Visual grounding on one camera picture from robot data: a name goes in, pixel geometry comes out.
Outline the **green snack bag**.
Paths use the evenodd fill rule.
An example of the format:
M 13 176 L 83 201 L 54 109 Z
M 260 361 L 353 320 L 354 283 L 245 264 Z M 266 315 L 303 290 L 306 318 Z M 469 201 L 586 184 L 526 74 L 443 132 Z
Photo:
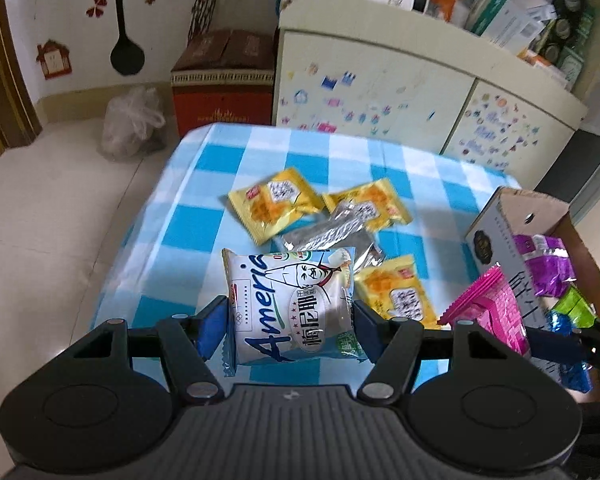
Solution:
M 591 328 L 597 318 L 592 304 L 573 285 L 570 285 L 558 299 L 553 307 L 553 311 L 567 315 L 575 328 Z

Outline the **purple snack bag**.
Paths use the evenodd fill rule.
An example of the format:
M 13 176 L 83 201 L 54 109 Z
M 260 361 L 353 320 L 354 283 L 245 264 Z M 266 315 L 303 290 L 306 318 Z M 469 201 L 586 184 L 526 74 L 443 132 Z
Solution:
M 560 298 L 576 281 L 576 272 L 561 238 L 517 234 L 514 242 L 530 272 L 536 296 Z

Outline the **pink snack packet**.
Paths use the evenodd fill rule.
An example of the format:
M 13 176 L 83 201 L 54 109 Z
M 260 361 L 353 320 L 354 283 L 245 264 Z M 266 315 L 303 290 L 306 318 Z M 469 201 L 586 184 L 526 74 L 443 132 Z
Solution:
M 492 266 L 480 275 L 443 312 L 438 324 L 460 321 L 476 321 L 521 356 L 530 352 L 516 297 L 500 266 Z

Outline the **white blue snack bag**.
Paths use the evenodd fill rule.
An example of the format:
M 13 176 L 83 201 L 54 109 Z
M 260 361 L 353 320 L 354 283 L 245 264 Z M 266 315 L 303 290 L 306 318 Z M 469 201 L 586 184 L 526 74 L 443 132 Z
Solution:
M 353 327 L 352 247 L 237 255 L 222 251 L 230 324 L 223 344 L 228 377 L 238 366 L 366 354 Z

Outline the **silver foil snack packet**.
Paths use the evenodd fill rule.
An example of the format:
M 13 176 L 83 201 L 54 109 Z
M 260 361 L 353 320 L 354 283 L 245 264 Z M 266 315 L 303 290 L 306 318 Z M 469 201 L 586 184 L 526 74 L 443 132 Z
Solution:
M 274 240 L 281 252 L 353 248 L 355 272 L 379 266 L 385 260 L 375 235 L 351 203 L 338 206 L 326 220 L 276 235 Z

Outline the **blue foil snack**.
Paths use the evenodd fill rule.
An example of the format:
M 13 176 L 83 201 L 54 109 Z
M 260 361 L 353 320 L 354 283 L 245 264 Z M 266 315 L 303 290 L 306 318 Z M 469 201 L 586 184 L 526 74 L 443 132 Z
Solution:
M 550 310 L 546 315 L 548 326 L 553 334 L 569 339 L 574 329 L 573 322 L 566 314 Z M 578 352 L 569 346 L 561 346 L 557 350 L 560 357 L 558 363 L 559 378 L 562 385 L 580 393 L 589 393 L 593 389 L 590 375 L 590 367 L 582 359 Z

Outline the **yellow snack packet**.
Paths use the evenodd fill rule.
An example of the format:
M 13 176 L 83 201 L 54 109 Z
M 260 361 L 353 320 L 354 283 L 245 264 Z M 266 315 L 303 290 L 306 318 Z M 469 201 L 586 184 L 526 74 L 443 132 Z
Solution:
M 366 228 L 372 232 L 387 229 L 396 223 L 412 222 L 410 212 L 388 178 L 337 193 L 324 193 L 322 199 L 329 212 L 334 212 L 338 206 L 345 203 L 351 203 L 362 214 Z
M 229 192 L 228 201 L 257 245 L 325 208 L 324 200 L 296 168 L 286 168 L 270 180 Z
M 440 328 L 412 255 L 369 266 L 355 274 L 354 279 L 358 296 L 385 320 L 408 318 L 428 330 Z

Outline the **blue checkered tablecloth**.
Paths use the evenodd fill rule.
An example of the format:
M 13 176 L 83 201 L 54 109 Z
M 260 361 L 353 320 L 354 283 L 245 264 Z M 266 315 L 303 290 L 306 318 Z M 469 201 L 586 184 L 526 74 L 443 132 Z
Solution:
M 325 195 L 381 179 L 410 215 L 377 234 L 389 258 L 410 255 L 436 313 L 478 278 L 471 222 L 500 172 L 379 139 L 215 124 L 190 132 L 170 160 L 99 295 L 94 323 L 133 328 L 193 314 L 227 291 L 221 252 L 274 252 L 276 229 L 320 221 Z

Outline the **cardboard box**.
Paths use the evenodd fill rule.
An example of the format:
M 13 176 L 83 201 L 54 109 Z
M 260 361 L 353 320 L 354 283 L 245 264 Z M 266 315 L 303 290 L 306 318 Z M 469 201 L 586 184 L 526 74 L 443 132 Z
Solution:
M 501 267 L 527 330 L 546 330 L 547 312 L 568 290 L 588 304 L 575 326 L 600 318 L 600 268 L 574 227 L 569 205 L 546 194 L 498 188 L 465 240 L 479 272 Z

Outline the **clear plastic bag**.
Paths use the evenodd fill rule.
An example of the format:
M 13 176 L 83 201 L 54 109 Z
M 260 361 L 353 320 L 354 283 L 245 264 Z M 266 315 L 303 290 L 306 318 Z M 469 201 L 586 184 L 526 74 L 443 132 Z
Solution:
M 157 89 L 134 87 L 109 101 L 99 153 L 112 160 L 127 160 L 161 151 L 166 147 L 165 125 Z

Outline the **red cardboard carton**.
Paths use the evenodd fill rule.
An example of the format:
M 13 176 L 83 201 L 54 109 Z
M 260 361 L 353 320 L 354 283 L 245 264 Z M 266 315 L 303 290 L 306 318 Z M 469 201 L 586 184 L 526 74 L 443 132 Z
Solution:
M 240 29 L 195 37 L 171 70 L 178 133 L 215 122 L 272 122 L 274 39 Z

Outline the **cream cabinet with stickers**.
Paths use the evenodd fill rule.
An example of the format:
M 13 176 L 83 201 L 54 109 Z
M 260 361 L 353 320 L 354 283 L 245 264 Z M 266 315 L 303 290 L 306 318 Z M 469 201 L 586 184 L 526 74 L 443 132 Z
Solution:
M 600 81 L 600 0 L 581 75 L 547 70 L 454 25 L 366 0 L 282 0 L 273 119 L 386 139 L 539 184 Z

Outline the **green white carton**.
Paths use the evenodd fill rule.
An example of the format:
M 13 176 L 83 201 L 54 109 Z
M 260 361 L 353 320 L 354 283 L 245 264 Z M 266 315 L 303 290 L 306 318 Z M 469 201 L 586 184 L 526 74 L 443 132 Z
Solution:
M 595 9 L 585 6 L 574 35 L 567 41 L 560 52 L 557 68 L 566 81 L 566 89 L 571 91 L 577 82 L 584 66 L 586 47 L 595 22 Z

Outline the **white barcode box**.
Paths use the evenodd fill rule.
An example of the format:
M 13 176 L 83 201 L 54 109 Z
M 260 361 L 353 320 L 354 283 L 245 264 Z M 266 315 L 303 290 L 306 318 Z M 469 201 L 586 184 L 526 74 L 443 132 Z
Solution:
M 520 55 L 544 28 L 546 0 L 475 0 L 465 29 L 513 55 Z

